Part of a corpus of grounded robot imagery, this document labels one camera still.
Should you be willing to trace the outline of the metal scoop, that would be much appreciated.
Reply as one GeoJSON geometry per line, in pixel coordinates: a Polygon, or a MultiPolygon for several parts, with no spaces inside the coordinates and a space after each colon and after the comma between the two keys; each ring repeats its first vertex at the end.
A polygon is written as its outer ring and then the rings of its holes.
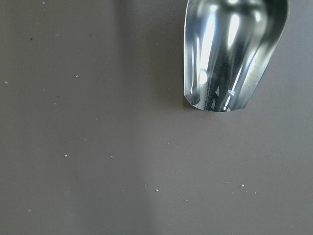
{"type": "Polygon", "coordinates": [[[253,97],[281,39],[288,0],[190,0],[183,39],[184,97],[230,112],[253,97]]]}

